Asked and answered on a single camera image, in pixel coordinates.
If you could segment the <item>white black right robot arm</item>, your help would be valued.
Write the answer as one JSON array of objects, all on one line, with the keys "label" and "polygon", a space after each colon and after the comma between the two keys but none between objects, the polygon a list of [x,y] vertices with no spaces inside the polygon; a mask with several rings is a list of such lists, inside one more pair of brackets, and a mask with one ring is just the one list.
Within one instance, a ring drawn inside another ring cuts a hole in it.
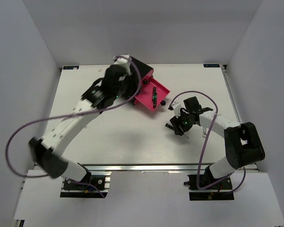
[{"label": "white black right robot arm", "polygon": [[212,108],[202,108],[195,96],[184,100],[184,105],[173,102],[169,106],[175,114],[170,122],[176,135],[182,136],[198,125],[224,139],[225,156],[205,169],[203,180],[207,187],[214,189],[221,184],[223,177],[265,159],[265,151],[253,123],[234,122]]}]

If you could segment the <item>silver wrench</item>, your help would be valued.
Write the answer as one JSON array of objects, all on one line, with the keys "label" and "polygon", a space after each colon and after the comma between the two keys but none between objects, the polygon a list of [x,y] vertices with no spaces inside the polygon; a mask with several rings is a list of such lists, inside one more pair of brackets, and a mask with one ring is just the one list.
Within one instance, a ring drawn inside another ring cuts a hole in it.
[{"label": "silver wrench", "polygon": [[206,136],[207,136],[207,129],[203,127],[203,137],[206,138]]}]

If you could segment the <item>pink drawer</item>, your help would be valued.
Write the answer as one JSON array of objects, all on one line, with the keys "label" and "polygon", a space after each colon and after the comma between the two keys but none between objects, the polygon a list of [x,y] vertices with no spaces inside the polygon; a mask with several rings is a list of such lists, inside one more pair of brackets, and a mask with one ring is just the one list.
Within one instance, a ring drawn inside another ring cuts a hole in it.
[{"label": "pink drawer", "polygon": [[134,105],[142,104],[147,109],[154,111],[170,93],[164,85],[159,83],[153,76],[145,76],[142,79],[142,88],[134,98]]}]

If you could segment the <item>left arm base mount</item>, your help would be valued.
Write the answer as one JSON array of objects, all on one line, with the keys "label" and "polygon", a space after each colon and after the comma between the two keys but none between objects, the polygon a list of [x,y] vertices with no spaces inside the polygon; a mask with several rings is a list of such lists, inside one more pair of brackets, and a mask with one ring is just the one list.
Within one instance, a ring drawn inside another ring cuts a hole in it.
[{"label": "left arm base mount", "polygon": [[81,183],[63,178],[61,198],[105,198],[108,193],[111,172],[91,172]]}]

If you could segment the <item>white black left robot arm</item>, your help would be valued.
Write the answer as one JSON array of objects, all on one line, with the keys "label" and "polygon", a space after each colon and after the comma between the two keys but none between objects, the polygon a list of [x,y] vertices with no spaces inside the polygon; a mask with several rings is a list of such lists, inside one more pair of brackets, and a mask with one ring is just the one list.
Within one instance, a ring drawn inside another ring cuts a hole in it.
[{"label": "white black left robot arm", "polygon": [[51,132],[29,141],[33,160],[51,178],[70,178],[81,189],[90,185],[91,178],[87,170],[62,158],[62,154],[87,124],[127,91],[131,78],[130,67],[130,63],[113,63],[106,69],[104,77],[94,81],[82,94],[69,116],[63,117]]}]

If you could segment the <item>black drawer cabinet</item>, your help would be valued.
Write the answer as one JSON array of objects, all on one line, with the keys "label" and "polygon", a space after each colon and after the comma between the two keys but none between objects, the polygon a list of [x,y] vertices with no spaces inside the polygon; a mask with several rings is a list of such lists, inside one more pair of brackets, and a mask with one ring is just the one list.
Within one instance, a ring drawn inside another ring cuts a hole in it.
[{"label": "black drawer cabinet", "polygon": [[[131,60],[136,65],[138,71],[140,72],[140,76],[141,76],[142,81],[149,80],[149,78],[152,77],[154,69],[151,66],[143,63],[142,61],[134,58],[133,56],[131,56]],[[136,73],[132,63],[130,65],[130,70],[131,70],[131,74],[132,74],[131,79],[135,83],[138,83],[138,76],[137,76],[137,73]]]}]

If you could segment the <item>small green black screwdriver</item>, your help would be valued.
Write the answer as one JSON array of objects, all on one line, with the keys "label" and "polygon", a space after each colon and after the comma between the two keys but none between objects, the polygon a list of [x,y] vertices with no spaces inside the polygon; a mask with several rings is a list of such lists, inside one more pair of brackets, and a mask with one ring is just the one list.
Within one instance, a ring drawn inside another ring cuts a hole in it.
[{"label": "small green black screwdriver", "polygon": [[153,87],[152,91],[152,107],[156,108],[157,106],[157,88]]}]

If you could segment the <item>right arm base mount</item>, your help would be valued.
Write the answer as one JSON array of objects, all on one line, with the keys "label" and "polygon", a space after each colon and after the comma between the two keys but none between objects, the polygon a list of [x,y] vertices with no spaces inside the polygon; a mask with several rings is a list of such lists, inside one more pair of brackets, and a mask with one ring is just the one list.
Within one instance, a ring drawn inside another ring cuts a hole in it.
[{"label": "right arm base mount", "polygon": [[190,201],[233,201],[233,186],[230,176],[214,179],[205,171],[197,178],[197,174],[188,175],[183,183],[188,188]]}]

